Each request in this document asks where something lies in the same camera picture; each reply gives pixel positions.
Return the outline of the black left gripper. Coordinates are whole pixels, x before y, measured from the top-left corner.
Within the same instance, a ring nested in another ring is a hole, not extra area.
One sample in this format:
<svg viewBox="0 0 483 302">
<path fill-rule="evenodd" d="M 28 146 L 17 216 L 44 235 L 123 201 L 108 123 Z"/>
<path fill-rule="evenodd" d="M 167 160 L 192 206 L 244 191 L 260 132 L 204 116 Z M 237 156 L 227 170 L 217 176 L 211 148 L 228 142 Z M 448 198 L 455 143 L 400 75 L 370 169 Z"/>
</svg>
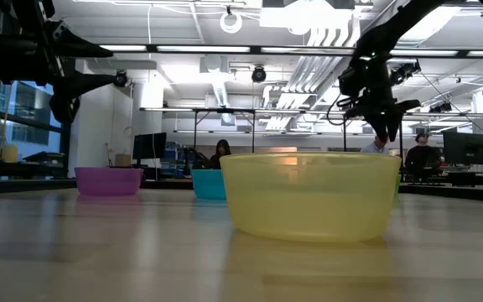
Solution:
<svg viewBox="0 0 483 302">
<path fill-rule="evenodd" d="M 79 97 L 99 87 L 113 84 L 114 75 L 65 73 L 61 55 L 80 58 L 109 58 L 113 52 L 74 34 L 64 21 L 55 22 L 53 0 L 14 0 L 14 11 L 25 32 L 35 44 L 25 50 L 15 80 L 37 81 L 53 85 L 49 106 L 55 119 L 72 123 L 79 111 Z"/>
</svg>

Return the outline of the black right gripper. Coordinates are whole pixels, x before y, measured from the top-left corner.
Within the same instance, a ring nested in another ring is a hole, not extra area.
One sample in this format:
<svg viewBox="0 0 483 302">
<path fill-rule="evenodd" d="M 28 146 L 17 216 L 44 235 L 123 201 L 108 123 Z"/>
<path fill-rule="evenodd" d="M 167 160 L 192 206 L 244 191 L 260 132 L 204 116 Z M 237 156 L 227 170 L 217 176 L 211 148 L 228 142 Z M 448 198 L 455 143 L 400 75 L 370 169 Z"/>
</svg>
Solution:
<svg viewBox="0 0 483 302">
<path fill-rule="evenodd" d="M 345 112 L 345 117 L 363 117 L 383 142 L 387 141 L 387 136 L 390 142 L 394 142 L 404 114 L 419 107 L 420 101 L 414 99 L 395 103 L 387 60 L 388 57 L 361 57 L 364 80 L 361 103 L 364 106 L 352 107 Z M 381 112 L 385 110 L 387 121 Z"/>
</svg>

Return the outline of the yellow plastic bowl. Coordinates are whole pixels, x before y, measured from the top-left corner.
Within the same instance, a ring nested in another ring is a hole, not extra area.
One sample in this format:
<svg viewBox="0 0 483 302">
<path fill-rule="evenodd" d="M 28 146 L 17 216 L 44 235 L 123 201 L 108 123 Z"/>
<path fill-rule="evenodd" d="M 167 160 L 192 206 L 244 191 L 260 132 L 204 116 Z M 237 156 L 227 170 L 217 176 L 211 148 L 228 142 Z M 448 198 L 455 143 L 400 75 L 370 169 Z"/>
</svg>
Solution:
<svg viewBox="0 0 483 302">
<path fill-rule="evenodd" d="M 234 227 L 296 242 L 382 236 L 402 163 L 360 152 L 237 154 L 220 162 Z"/>
</svg>

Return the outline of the purple plastic bowl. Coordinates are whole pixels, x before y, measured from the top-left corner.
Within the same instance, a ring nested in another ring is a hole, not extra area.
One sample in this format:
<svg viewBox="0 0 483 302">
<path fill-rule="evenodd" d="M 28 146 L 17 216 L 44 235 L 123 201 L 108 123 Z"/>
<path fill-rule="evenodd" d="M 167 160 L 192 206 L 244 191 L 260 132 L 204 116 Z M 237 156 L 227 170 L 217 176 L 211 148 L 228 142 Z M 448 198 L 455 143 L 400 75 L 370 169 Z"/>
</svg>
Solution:
<svg viewBox="0 0 483 302">
<path fill-rule="evenodd" d="M 135 195 L 143 179 L 143 170 L 134 168 L 75 168 L 77 189 L 81 195 Z"/>
</svg>

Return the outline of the large black computer monitor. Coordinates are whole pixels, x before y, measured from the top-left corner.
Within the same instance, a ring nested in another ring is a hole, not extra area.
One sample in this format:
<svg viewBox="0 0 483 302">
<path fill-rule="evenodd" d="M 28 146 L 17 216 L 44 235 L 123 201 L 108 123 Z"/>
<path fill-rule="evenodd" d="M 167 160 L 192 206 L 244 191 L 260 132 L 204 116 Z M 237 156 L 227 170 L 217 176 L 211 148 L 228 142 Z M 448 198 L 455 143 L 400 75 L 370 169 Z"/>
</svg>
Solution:
<svg viewBox="0 0 483 302">
<path fill-rule="evenodd" d="M 483 165 L 483 134 L 443 132 L 447 164 Z"/>
</svg>

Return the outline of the yellow container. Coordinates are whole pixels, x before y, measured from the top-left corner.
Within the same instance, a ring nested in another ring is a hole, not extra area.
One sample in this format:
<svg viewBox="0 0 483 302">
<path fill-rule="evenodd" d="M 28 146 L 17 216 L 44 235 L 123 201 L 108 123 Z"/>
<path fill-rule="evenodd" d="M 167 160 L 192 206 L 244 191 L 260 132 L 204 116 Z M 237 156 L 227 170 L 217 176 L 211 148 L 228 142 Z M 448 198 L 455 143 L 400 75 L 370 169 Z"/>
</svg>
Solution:
<svg viewBox="0 0 483 302">
<path fill-rule="evenodd" d="M 15 164 L 18 162 L 18 147 L 16 145 L 5 145 L 2 148 L 2 161 L 5 163 Z"/>
</svg>

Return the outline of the small black computer monitor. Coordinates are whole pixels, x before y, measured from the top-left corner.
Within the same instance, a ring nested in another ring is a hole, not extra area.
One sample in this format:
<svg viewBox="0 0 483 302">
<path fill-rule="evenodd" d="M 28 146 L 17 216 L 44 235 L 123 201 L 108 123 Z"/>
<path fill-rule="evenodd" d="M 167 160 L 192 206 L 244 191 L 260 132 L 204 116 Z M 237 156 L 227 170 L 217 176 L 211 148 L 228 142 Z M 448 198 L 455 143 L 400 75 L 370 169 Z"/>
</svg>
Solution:
<svg viewBox="0 0 483 302">
<path fill-rule="evenodd" d="M 143 159 L 162 159 L 167 133 L 139 134 L 134 137 L 132 158 L 140 165 Z"/>
</svg>

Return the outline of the black ceiling light track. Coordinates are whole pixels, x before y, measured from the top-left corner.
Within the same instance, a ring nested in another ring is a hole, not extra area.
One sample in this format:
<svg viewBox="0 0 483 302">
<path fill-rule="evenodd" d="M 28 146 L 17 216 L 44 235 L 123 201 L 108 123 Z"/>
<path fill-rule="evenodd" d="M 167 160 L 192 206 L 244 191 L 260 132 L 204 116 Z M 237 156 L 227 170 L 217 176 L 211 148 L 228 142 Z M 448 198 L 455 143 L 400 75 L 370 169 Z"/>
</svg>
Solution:
<svg viewBox="0 0 483 302">
<path fill-rule="evenodd" d="M 101 44 L 114 53 L 146 54 L 226 54 L 226 55 L 300 55 L 351 57 L 351 47 L 309 46 L 261 46 L 261 45 L 211 45 L 211 44 Z M 396 58 L 450 58 L 483 60 L 483 49 L 427 49 L 401 48 L 389 52 Z"/>
</svg>

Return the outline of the teal plastic bowl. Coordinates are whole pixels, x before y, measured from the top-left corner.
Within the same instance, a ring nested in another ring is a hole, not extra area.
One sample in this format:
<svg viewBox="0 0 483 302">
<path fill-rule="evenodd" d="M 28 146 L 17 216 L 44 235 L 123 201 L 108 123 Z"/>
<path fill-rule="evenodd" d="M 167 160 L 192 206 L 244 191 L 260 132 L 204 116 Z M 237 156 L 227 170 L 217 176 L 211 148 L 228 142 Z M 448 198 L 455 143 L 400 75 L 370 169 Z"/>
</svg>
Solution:
<svg viewBox="0 0 483 302">
<path fill-rule="evenodd" d="M 224 200 L 226 198 L 220 169 L 193 169 L 191 176 L 193 189 L 198 199 Z"/>
</svg>

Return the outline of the black aluminium table frame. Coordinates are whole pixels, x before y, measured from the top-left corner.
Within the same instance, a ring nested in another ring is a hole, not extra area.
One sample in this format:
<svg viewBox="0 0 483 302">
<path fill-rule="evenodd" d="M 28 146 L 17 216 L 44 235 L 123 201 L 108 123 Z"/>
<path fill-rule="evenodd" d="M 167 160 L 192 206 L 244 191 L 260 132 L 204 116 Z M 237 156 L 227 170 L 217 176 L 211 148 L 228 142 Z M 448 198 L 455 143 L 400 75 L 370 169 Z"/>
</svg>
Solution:
<svg viewBox="0 0 483 302">
<path fill-rule="evenodd" d="M 74 189 L 75 187 L 75 180 L 0 180 L 0 193 L 62 190 Z M 190 181 L 143 182 L 141 188 L 150 190 L 193 190 L 193 185 Z M 401 185 L 398 192 L 401 194 L 432 195 L 483 201 L 483 188 Z"/>
</svg>

